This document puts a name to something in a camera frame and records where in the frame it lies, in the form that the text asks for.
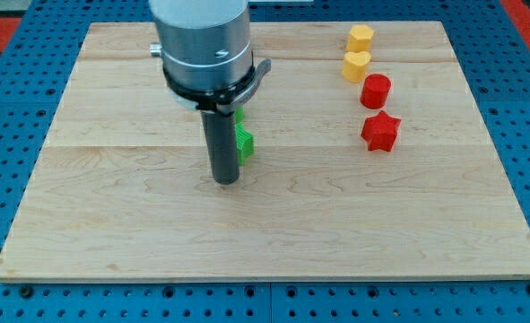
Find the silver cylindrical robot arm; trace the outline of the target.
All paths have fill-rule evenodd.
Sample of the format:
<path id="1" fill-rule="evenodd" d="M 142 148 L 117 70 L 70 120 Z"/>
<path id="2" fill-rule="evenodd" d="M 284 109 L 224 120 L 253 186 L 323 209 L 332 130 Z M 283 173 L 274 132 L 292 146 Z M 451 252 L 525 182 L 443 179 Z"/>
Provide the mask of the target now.
<path id="1" fill-rule="evenodd" d="M 229 105 L 255 68 L 247 0 L 150 0 L 169 88 L 188 100 Z"/>

